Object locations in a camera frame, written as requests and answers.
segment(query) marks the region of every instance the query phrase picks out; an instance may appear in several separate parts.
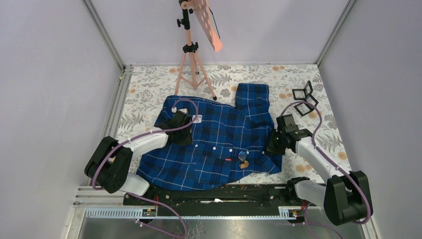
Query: black cable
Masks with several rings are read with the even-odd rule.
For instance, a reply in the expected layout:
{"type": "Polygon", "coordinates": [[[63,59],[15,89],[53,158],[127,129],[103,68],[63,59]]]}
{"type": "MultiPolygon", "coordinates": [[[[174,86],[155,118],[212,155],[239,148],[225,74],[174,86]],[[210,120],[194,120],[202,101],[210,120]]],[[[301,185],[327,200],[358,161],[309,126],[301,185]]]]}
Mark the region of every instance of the black cable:
{"type": "Polygon", "coordinates": [[[211,8],[210,7],[208,7],[208,9],[210,10],[211,15],[212,15],[212,18],[214,19],[214,25],[215,25],[215,28],[217,30],[218,38],[220,39],[220,33],[218,31],[217,23],[215,22],[214,13],[211,11],[211,8]]]}

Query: shirt label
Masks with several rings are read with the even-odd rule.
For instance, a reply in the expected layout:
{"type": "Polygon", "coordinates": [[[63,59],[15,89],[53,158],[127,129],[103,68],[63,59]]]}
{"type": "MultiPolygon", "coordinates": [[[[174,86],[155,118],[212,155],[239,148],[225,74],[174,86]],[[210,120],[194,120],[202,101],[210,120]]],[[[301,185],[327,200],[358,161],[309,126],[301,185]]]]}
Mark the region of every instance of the shirt label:
{"type": "Polygon", "coordinates": [[[198,115],[197,119],[193,123],[201,123],[202,122],[202,115],[198,115]]]}

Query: white tag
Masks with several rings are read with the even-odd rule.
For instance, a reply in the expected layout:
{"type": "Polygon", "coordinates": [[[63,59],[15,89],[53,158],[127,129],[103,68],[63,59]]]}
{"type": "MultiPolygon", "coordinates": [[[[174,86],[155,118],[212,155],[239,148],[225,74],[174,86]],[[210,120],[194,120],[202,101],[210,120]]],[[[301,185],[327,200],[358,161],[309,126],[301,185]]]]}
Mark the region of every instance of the white tag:
{"type": "Polygon", "coordinates": [[[202,115],[198,115],[197,119],[194,121],[194,123],[201,123],[202,122],[202,115]]]}
{"type": "Polygon", "coordinates": [[[188,113],[188,109],[186,109],[186,108],[180,109],[180,111],[183,112],[183,113],[185,113],[185,114],[188,113]]]}

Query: black square frame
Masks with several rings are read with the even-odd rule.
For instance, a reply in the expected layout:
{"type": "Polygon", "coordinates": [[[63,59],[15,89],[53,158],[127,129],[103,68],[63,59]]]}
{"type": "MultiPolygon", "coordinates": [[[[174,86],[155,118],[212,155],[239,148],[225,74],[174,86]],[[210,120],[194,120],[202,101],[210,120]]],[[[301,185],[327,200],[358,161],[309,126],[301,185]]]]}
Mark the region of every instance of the black square frame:
{"type": "MultiPolygon", "coordinates": [[[[318,101],[315,99],[315,97],[313,97],[312,95],[308,95],[308,97],[306,98],[306,102],[308,102],[308,103],[310,103],[308,100],[309,99],[312,99],[314,102],[315,102],[315,104],[313,105],[314,107],[316,107],[317,105],[318,105],[318,101]]],[[[311,113],[314,109],[312,108],[312,107],[310,107],[308,104],[304,104],[304,103],[300,103],[300,104],[297,104],[297,105],[295,105],[294,106],[295,107],[295,109],[299,112],[299,114],[301,115],[301,116],[305,116],[305,115],[307,115],[307,114],[309,114],[309,113],[311,113]],[[302,111],[300,111],[300,109],[299,109],[299,107],[298,106],[300,106],[300,105],[305,105],[307,108],[308,108],[308,110],[309,111],[306,111],[306,112],[302,112],[302,111]]]]}
{"type": "Polygon", "coordinates": [[[312,92],[313,92],[314,90],[313,90],[313,88],[312,88],[312,84],[311,84],[311,81],[308,81],[308,82],[306,82],[306,85],[305,85],[305,87],[303,88],[303,89],[293,89],[292,90],[292,92],[293,92],[293,99],[295,99],[296,101],[304,101],[304,100],[306,100],[306,98],[310,95],[310,94],[312,94],[312,92]],[[303,95],[304,95],[304,97],[297,97],[296,96],[296,92],[302,92],[303,93],[303,95]]]}

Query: floor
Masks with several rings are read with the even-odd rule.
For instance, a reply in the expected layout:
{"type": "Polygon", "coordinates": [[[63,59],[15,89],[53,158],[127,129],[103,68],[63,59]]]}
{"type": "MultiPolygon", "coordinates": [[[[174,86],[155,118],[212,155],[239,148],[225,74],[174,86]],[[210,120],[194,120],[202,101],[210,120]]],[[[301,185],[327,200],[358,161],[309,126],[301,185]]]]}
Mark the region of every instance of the floor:
{"type": "MultiPolygon", "coordinates": [[[[234,105],[234,95],[238,83],[268,84],[270,87],[270,114],[273,121],[281,111],[294,102],[292,89],[303,89],[307,81],[311,81],[312,95],[319,101],[318,109],[322,113],[322,126],[316,139],[334,161],[346,171],[350,169],[331,106],[329,104],[319,70],[316,65],[207,65],[205,70],[211,81],[218,102],[234,105]]],[[[117,139],[127,139],[148,131],[161,111],[165,98],[174,94],[177,66],[138,66],[131,76],[129,90],[120,119],[117,139]]],[[[183,68],[183,75],[191,80],[190,67],[183,68]]],[[[195,91],[192,86],[181,80],[178,95],[198,96],[212,99],[208,86],[204,83],[195,91]]],[[[301,117],[294,108],[288,109],[300,127],[313,131],[318,124],[318,115],[312,112],[301,117]]],[[[135,173],[140,158],[131,162],[129,172],[135,173]]],[[[287,180],[306,176],[322,183],[322,178],[300,156],[289,151],[283,158],[282,172],[268,175],[253,173],[234,183],[271,184],[286,183],[287,180]]]]}

